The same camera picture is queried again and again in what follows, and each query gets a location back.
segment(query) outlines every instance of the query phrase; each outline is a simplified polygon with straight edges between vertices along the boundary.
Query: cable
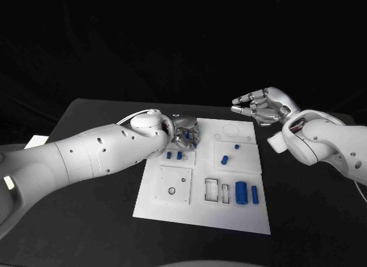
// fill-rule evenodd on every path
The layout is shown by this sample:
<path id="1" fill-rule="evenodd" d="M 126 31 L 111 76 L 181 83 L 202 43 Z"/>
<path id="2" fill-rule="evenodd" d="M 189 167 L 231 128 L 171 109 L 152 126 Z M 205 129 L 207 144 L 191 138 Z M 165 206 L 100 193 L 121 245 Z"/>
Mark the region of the cable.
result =
<path id="1" fill-rule="evenodd" d="M 355 184 L 355 187 L 357 187 L 358 192 L 360 192 L 360 194 L 361 194 L 361 197 L 363 197 L 363 199 L 364 199 L 364 201 L 366 201 L 366 203 L 367 203 L 367 199 L 366 199 L 366 197 L 364 197 L 364 195 L 363 195 L 363 192 L 361 192 L 361 189 L 360 189 L 360 187 L 358 187 L 357 181 L 354 181 L 354 184 Z"/>
<path id="2" fill-rule="evenodd" d="M 120 125 L 126 120 L 129 120 L 129 118 L 132 118 L 133 116 L 136 116 L 137 114 L 143 113 L 143 112 L 147 112 L 150 110 L 142 110 L 139 111 L 137 113 L 129 115 L 124 119 L 121 119 L 119 122 L 117 122 L 117 125 Z"/>

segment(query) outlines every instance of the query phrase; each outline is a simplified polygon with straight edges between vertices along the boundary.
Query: circular hole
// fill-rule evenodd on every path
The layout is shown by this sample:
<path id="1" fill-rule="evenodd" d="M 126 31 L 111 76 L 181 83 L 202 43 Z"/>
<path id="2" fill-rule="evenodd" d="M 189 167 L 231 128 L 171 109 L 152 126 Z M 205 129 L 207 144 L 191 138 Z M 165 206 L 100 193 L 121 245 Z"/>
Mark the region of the circular hole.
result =
<path id="1" fill-rule="evenodd" d="M 173 187 L 169 188 L 169 194 L 171 194 L 171 195 L 175 194 L 175 188 L 173 188 Z"/>
<path id="2" fill-rule="evenodd" d="M 363 163 L 360 161 L 355 162 L 354 168 L 360 169 Z"/>

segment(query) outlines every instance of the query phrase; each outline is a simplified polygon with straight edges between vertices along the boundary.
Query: black table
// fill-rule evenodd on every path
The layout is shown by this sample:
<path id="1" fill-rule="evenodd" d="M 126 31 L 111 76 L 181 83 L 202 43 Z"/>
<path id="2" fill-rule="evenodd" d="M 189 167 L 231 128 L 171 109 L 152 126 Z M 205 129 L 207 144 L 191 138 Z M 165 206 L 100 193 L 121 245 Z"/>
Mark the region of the black table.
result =
<path id="1" fill-rule="evenodd" d="M 158 108 L 165 114 L 253 121 L 225 107 L 78 99 L 48 142 Z M 353 124 L 347 115 L 335 114 Z M 159 266 L 217 259 L 267 266 L 367 266 L 367 205 L 354 182 L 321 162 L 302 165 L 257 127 L 272 235 L 133 218 L 146 161 L 75 183 L 32 207 L 0 241 L 0 262 L 22 266 Z"/>

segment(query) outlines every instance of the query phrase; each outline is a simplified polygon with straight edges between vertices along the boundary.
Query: blue cylinder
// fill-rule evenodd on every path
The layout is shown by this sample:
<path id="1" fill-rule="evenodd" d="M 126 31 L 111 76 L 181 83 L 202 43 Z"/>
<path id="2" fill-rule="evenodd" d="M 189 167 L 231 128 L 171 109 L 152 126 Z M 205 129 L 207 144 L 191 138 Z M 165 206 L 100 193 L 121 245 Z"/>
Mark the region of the blue cylinder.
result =
<path id="1" fill-rule="evenodd" d="M 225 165 L 227 163 L 227 160 L 228 160 L 228 156 L 224 156 L 224 158 L 221 159 L 221 163 Z"/>
<path id="2" fill-rule="evenodd" d="M 247 186 L 246 182 L 236 183 L 236 202 L 240 205 L 247 204 Z"/>
<path id="3" fill-rule="evenodd" d="M 259 204 L 259 202 L 257 202 L 257 187 L 254 185 L 251 186 L 251 196 L 253 196 L 253 203 Z"/>

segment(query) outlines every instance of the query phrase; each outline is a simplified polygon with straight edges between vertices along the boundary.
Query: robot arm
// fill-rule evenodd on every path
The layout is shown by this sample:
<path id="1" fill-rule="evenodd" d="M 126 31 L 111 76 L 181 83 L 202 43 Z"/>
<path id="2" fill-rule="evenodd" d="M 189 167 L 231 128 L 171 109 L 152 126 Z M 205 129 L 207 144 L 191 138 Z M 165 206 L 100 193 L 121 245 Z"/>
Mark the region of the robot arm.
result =
<path id="1" fill-rule="evenodd" d="M 233 100 L 250 102 L 250 108 L 233 106 L 231 111 L 251 116 L 260 126 L 283 123 L 282 132 L 267 139 L 275 151 L 286 149 L 306 165 L 329 163 L 338 172 L 367 186 L 367 127 L 345 126 L 324 112 L 301 111 L 289 96 L 269 87 Z"/>
<path id="2" fill-rule="evenodd" d="M 172 141 L 194 149 L 194 132 L 198 133 L 195 118 L 178 115 L 171 119 L 159 110 L 147 110 L 61 141 L 0 154 L 0 239 L 51 192 L 158 157 Z M 182 138 L 186 133 L 192 139 Z M 15 183 L 15 200 L 3 181 L 6 176 Z"/>

